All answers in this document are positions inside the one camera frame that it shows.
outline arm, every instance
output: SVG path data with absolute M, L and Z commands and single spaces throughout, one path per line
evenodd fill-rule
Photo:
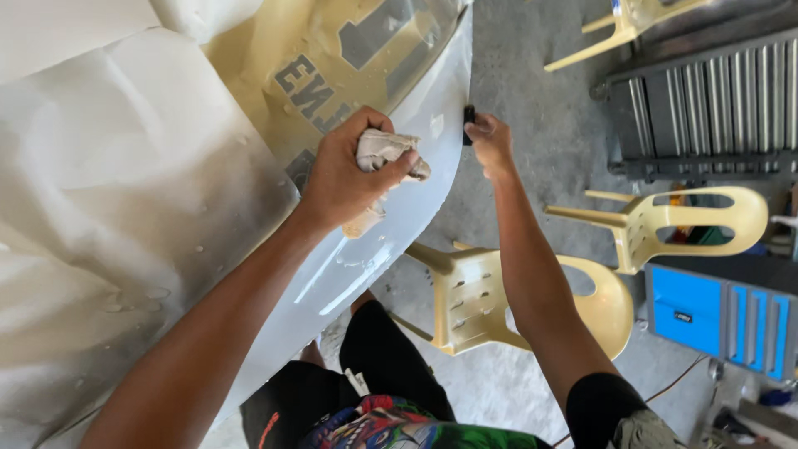
M 363 173 L 354 153 L 370 126 L 393 132 L 386 116 L 363 108 L 322 139 L 299 206 L 133 366 L 81 448 L 200 445 L 253 340 L 310 251 L 397 184 L 418 158 L 407 152 L 379 172 Z
M 465 130 L 495 190 L 502 276 L 512 315 L 565 413 L 568 392 L 577 381 L 618 371 L 579 318 L 565 274 L 538 226 L 512 161 L 510 127 L 478 114 L 476 124 Z

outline hand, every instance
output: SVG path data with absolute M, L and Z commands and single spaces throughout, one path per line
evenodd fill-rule
M 366 210 L 399 184 L 418 159 L 416 151 L 408 151 L 377 172 L 363 173 L 355 162 L 355 153 L 361 134 L 368 128 L 393 133 L 393 123 L 386 115 L 363 106 L 318 145 L 316 163 L 297 210 L 310 215 L 326 231 Z
M 465 133 L 474 142 L 476 158 L 486 178 L 497 181 L 512 174 L 512 132 L 510 127 L 489 113 L 478 113 L 475 123 L 465 124 Z

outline colorful graphic shirt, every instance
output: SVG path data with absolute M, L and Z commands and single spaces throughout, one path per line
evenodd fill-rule
M 549 447 L 534 435 L 489 427 L 436 421 L 412 403 L 394 396 L 370 395 L 323 420 L 299 444 L 319 449 L 432 449 L 437 447 Z

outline beige rag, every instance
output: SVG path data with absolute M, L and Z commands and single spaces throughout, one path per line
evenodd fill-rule
M 415 136 L 383 133 L 378 129 L 367 129 L 360 136 L 360 141 L 358 142 L 358 153 L 355 155 L 358 167 L 366 173 L 376 172 L 385 164 L 398 159 L 405 151 L 410 151 L 411 149 L 417 151 L 420 140 L 419 137 Z M 426 181 L 430 173 L 429 164 L 419 157 L 410 173 L 402 181 Z M 383 221 L 385 219 L 385 209 L 382 207 L 384 200 L 385 195 L 375 201 L 354 220 L 344 224 L 344 235 L 350 239 L 360 238 L 374 225 Z

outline person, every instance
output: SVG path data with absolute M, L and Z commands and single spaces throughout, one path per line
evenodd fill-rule
M 397 184 L 418 158 L 410 151 L 378 172 L 361 172 L 354 153 L 369 127 L 394 132 L 385 115 L 365 107 L 324 136 L 294 212 L 133 366 L 81 447 L 200 445 L 255 336 L 308 253 Z M 579 319 L 513 164 L 510 128 L 478 114 L 465 131 L 495 190 L 504 288 L 516 326 L 575 446 L 681 446 Z M 311 345 L 257 391 L 242 406 L 249 446 L 548 447 L 533 435 L 458 424 L 431 369 L 369 292 L 352 305 L 340 360 L 364 382 L 324 369 Z M 369 394 L 361 397 L 363 384 Z

